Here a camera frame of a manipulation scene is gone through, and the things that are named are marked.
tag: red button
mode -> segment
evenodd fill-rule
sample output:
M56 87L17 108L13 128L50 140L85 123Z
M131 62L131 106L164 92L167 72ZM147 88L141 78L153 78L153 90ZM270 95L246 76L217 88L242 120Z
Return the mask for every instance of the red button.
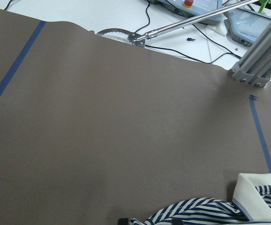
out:
M193 0L185 0L184 5L191 7L193 4Z

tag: metal rod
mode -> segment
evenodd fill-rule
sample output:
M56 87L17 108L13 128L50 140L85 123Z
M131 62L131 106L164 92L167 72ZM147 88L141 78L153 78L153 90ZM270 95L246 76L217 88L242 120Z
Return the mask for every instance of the metal rod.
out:
M144 39L151 39L151 38L157 37L159 35L166 34L168 32L174 31L174 30L179 29L181 27L185 27L187 25L197 23L197 22L202 21L204 19L207 19L207 18L209 18L211 16L218 15L218 14L227 12L229 10L242 7L242 6L251 4L251 3L256 2L256 1L259 1L259 0L245 0L245 1L241 1L241 2L238 2L238 3L232 4L232 5L229 5L229 6L218 8L218 9L210 11L208 13L197 15L197 16L191 17L189 19L173 23L171 25L161 27L161 28L156 29L156 30L151 30L151 31L145 33L144 35L141 35L141 36L133 39L132 41L141 41L141 40L144 40Z

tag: emergency stop button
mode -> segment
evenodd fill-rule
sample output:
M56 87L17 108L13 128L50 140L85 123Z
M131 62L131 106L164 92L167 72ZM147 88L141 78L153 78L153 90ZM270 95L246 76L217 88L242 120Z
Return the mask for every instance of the emergency stop button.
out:
M193 0L185 0L183 5L187 8L192 8Z

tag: white table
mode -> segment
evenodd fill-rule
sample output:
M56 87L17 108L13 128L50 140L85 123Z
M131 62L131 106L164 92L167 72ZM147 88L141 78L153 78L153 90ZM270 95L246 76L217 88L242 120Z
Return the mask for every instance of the white table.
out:
M4 9L7 4L8 0L0 0L1 9ZM106 28L137 30L147 23L146 7L147 0L14 0L8 11L49 22L69 21L97 33ZM151 4L148 13L151 23L139 31L140 34L184 19L182 16L169 12L160 4ZM271 16L271 10L266 10L265 13ZM197 26L208 37L240 56L248 50L248 47L233 41L229 35L224 37L205 25L197 24ZM105 37L128 43L127 36L124 34L109 33ZM195 41L186 41L187 38L193 38ZM193 26L153 38L146 41L146 44L175 49L205 62L210 62L226 52L207 40ZM172 51L157 51L185 58ZM237 58L225 55L214 62L214 65L230 69L236 61L238 61Z

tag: gray device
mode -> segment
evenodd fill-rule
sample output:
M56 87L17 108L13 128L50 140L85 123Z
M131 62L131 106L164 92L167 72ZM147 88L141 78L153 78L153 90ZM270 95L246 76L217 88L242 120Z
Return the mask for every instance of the gray device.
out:
M174 12L178 15L183 15L183 12L187 17L193 17L196 15L201 15L209 11L216 10L222 7L222 0L194 0L192 7L188 8L184 6L184 0L168 0L175 7L171 6L165 0L148 0L149 2L156 4L161 3L169 11ZM209 19L203 20L202 23L216 25L222 20L222 15L215 15Z
M226 17L232 39L245 46L251 46L271 22L271 17L243 7L226 12Z

